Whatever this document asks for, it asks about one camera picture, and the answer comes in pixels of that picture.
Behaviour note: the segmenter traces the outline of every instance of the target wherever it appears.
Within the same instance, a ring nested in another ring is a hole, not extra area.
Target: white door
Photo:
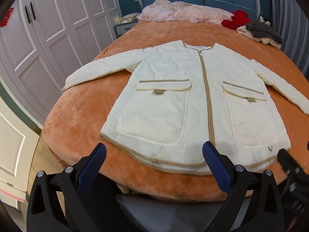
[[[101,50],[113,42],[112,27],[103,0],[85,0],[87,11],[98,36]]]
[[[26,199],[30,166],[38,140],[39,135],[26,126],[0,98],[0,193],[2,196],[6,195],[20,201]]]
[[[64,82],[54,70],[35,33],[26,0],[16,0],[10,19],[0,28],[1,76],[38,122],[61,96]]]
[[[61,0],[27,0],[34,29],[57,74],[66,78],[87,63],[66,19]]]
[[[107,13],[109,15],[109,21],[111,26],[114,28],[116,25],[115,19],[117,17],[121,17],[120,11],[119,11],[119,5],[117,0],[104,0]]]
[[[83,47],[87,62],[91,62],[102,49],[98,33],[85,2],[86,0],[61,0],[73,35]]]

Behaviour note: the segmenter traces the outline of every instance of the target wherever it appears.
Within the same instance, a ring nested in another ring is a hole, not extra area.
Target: blue gripper pad
[[[102,144],[79,174],[77,187],[77,192],[79,195],[87,193],[90,190],[102,164],[106,159],[106,153],[106,146]]]
[[[209,166],[211,173],[213,174],[220,190],[226,192],[227,195],[230,195],[233,190],[231,184],[232,176],[207,142],[204,143],[202,152],[203,157],[207,165]]]

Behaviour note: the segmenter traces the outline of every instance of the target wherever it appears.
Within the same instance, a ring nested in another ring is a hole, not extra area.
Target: beige trim
[[[247,88],[247,87],[243,87],[243,86],[240,86],[240,85],[235,85],[235,84],[228,83],[228,82],[225,82],[225,81],[223,81],[222,83],[223,83],[223,84],[227,84],[227,85],[231,85],[231,86],[235,86],[235,87],[238,87],[238,88],[241,88],[241,89],[253,91],[253,92],[256,92],[256,93],[261,94],[261,95],[264,95],[263,92],[258,91],[258,90],[249,89],[249,88]]]
[[[198,164],[182,164],[182,163],[177,163],[177,162],[168,162],[168,161],[165,161],[165,160],[160,160],[160,159],[152,159],[152,158],[147,158],[146,156],[143,156],[142,154],[139,154],[133,150],[131,150],[130,148],[122,145],[122,144],[119,144],[118,142],[112,140],[111,138],[109,138],[108,136],[106,136],[105,134],[102,134],[100,133],[101,137],[104,138],[106,141],[112,143],[113,145],[119,147],[121,150],[123,150],[124,152],[126,153],[129,153],[129,154],[134,154],[134,155],[137,155],[145,160],[149,160],[151,162],[156,162],[156,163],[161,163],[161,164],[165,164],[165,165],[171,165],[171,166],[180,166],[180,167],[188,167],[188,168],[194,168],[194,167],[201,167],[203,165],[206,164],[205,161],[201,162],[201,163],[198,163]]]
[[[189,79],[180,79],[180,80],[172,80],[172,79],[169,79],[169,80],[140,80],[139,83],[187,82],[187,81],[190,81],[190,80]]]
[[[209,90],[209,84],[207,81],[205,63],[204,63],[203,57],[200,54],[200,51],[198,52],[198,55],[200,56],[200,62],[202,65],[203,79],[204,79],[205,91],[206,91],[209,141],[215,146],[214,121],[213,121],[212,107],[211,107],[211,92]]]
[[[228,94],[230,95],[233,95],[234,97],[238,97],[238,98],[242,98],[242,99],[247,99],[248,100],[248,97],[242,97],[242,96],[239,96],[239,95],[236,95],[235,93],[232,93],[230,91],[227,91],[225,90]],[[255,100],[260,100],[260,101],[267,101],[267,99],[257,99],[257,98],[253,98]]]
[[[120,148],[122,151],[124,151],[126,154],[128,154],[128,155],[129,155],[131,158],[133,158],[134,160],[136,160],[136,161],[140,162],[141,164],[146,165],[146,166],[148,166],[148,167],[150,167],[150,168],[152,168],[152,169],[155,169],[155,170],[158,170],[158,171],[161,171],[161,172],[165,172],[165,173],[191,174],[191,175],[198,175],[198,176],[210,176],[210,175],[212,175],[211,172],[176,171],[176,170],[169,170],[169,169],[163,169],[163,168],[160,168],[160,167],[155,167],[155,166],[153,166],[153,165],[147,164],[146,162],[142,161],[141,159],[135,157],[134,155],[140,156],[141,158],[146,159],[146,160],[150,160],[150,161],[151,161],[151,159],[146,158],[146,157],[144,157],[143,155],[140,155],[140,154],[138,154],[138,153],[136,153],[136,152],[130,153],[130,152],[132,151],[131,149],[129,149],[129,148],[127,148],[127,147],[125,147],[125,146],[123,146],[123,145],[121,145],[121,144],[119,144],[119,143],[113,141],[112,139],[110,139],[109,137],[107,137],[107,136],[104,135],[104,134],[101,134],[101,133],[100,133],[100,135],[101,135],[101,137],[102,137],[103,139],[105,139],[106,141],[112,143],[112,144],[115,145],[116,147]],[[245,167],[245,168],[257,167],[257,166],[259,166],[259,165],[261,165],[261,164],[263,164],[263,163],[266,163],[266,162],[271,161],[271,160],[276,159],[276,158],[277,158],[277,156],[273,156],[273,157],[270,157],[270,158],[268,158],[268,159],[266,159],[266,160],[263,160],[263,161],[261,161],[261,162],[259,162],[259,163],[254,163],[254,164],[251,164],[251,165],[245,165],[244,167]],[[203,164],[206,164],[206,162],[205,162],[205,163],[196,164],[196,165],[202,166]]]
[[[216,42],[214,42],[214,44],[213,44],[211,47],[209,47],[209,48],[207,48],[207,49],[198,50],[198,49],[195,49],[195,48],[188,48],[188,47],[186,46],[185,42],[184,42],[183,40],[181,40],[181,41],[182,41],[183,46],[184,46],[185,48],[187,48],[187,49],[193,49],[193,50],[196,50],[196,51],[207,51],[207,50],[210,50],[210,49],[212,49],[212,48],[215,46],[215,44],[216,44]]]

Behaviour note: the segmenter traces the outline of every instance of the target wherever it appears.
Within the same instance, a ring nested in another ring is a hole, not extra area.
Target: black door handle
[[[27,10],[27,5],[25,5],[25,11],[26,11],[26,15],[27,15],[27,18],[28,18],[28,22],[31,23],[29,13],[28,13],[28,10]]]
[[[34,14],[34,9],[33,9],[32,3],[30,3],[30,7],[31,7],[33,19],[36,20],[36,15]]]

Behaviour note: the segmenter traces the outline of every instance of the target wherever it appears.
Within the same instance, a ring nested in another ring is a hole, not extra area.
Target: orange bedspread
[[[96,59],[181,39],[195,46],[212,46],[217,42],[249,59],[255,59],[309,98],[308,81],[282,51],[215,24],[140,22]],[[58,161],[75,164],[81,157],[89,155],[98,142],[103,142],[107,147],[107,158],[100,173],[129,189],[172,200],[214,201],[225,198],[212,176],[169,174],[154,170],[100,137],[99,132],[129,77],[129,72],[121,71],[74,86],[63,93],[48,115],[43,129],[44,139]],[[309,151],[306,148],[309,116],[275,89],[267,88],[290,137],[290,153],[309,172]],[[278,163],[269,169],[278,183],[285,179]]]

